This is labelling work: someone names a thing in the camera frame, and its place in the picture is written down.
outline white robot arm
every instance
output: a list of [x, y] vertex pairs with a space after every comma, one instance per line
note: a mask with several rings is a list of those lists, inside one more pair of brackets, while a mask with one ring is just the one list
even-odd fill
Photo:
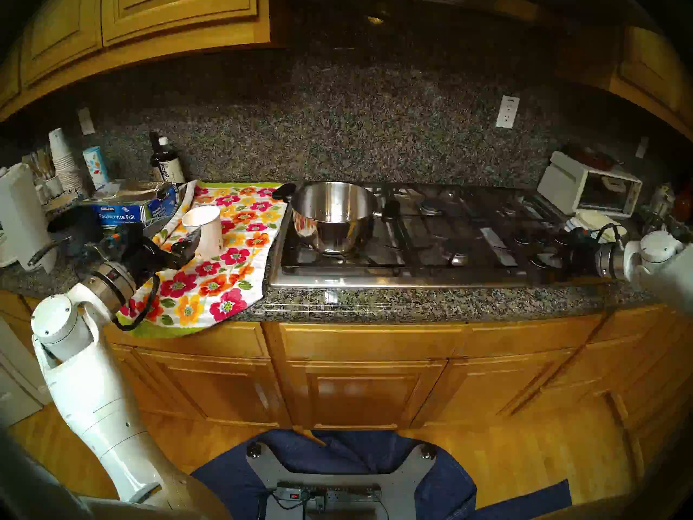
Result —
[[671, 307], [693, 315], [693, 244], [654, 231], [625, 246], [603, 244], [595, 256], [602, 277], [630, 281]]
[[32, 340], [48, 389], [70, 429], [108, 472], [122, 502], [159, 507], [161, 516], [190, 511], [199, 518], [230, 519], [219, 499], [178, 470], [156, 445], [103, 338], [102, 326], [135, 288], [123, 264], [107, 261], [84, 284], [36, 307]]

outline kirkland box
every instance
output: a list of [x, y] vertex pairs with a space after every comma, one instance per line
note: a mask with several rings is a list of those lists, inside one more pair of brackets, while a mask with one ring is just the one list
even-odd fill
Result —
[[124, 223], [142, 222], [145, 227], [168, 220], [178, 210], [180, 193], [170, 182], [125, 182], [106, 184], [89, 199], [84, 199], [99, 215], [104, 229]]

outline wooden floor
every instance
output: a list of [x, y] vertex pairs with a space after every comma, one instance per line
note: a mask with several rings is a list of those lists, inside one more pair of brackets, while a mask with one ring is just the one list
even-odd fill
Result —
[[[164, 453], [190, 473], [264, 429], [187, 421], [142, 414]], [[54, 405], [10, 428], [16, 441], [70, 490], [117, 498], [96, 457], [62, 421]], [[567, 478], [573, 503], [633, 489], [629, 451], [605, 401], [560, 416], [517, 419], [484, 429], [434, 428], [402, 431], [447, 450], [478, 487], [477, 507], [533, 492]]]

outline pot handle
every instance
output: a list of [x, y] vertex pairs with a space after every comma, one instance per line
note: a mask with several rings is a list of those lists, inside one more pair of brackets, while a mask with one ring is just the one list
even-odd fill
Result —
[[386, 221], [391, 221], [399, 216], [399, 209], [399, 201], [391, 199], [385, 202], [385, 206], [382, 209], [373, 211], [373, 217], [381, 218]]
[[281, 199], [284, 203], [291, 203], [294, 192], [296, 192], [296, 185], [293, 182], [287, 182], [272, 192], [272, 199]]

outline granite backsplash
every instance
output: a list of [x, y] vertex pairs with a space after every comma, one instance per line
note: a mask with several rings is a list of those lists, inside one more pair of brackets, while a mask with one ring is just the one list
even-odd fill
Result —
[[[146, 179], [153, 129], [203, 180], [535, 187], [550, 153], [576, 142], [642, 177], [645, 195], [690, 148], [632, 103], [556, 78], [555, 38], [514, 20], [459, 11], [445, 25], [374, 26], [303, 4], [294, 31], [289, 49], [176, 57], [61, 89], [0, 125], [4, 164], [61, 126], [76, 155], [99, 145], [112, 176]], [[520, 97], [511, 130], [495, 127], [504, 94]], [[79, 129], [84, 106], [94, 135]]]

